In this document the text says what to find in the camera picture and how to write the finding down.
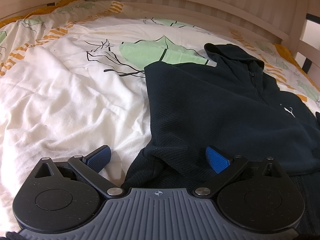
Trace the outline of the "black hooded sweatshirt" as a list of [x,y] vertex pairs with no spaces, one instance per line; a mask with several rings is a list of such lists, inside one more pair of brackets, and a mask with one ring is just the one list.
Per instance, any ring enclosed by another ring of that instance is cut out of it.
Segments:
[[319,114],[279,89],[263,61],[241,48],[205,44],[216,66],[157,61],[145,67],[151,140],[122,187],[194,190],[215,176],[205,149],[250,161],[274,157],[300,191],[300,239],[319,239]]

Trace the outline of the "white leaf-patterned duvet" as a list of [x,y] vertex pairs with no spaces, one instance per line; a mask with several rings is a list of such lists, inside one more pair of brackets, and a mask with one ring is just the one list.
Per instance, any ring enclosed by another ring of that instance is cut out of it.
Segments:
[[120,185],[150,141],[143,68],[211,64],[204,45],[234,44],[263,60],[280,90],[319,111],[319,89],[276,45],[214,25],[141,11],[120,2],[78,0],[1,29],[1,234],[17,231],[12,202],[42,157],[65,161],[101,145],[101,174]]

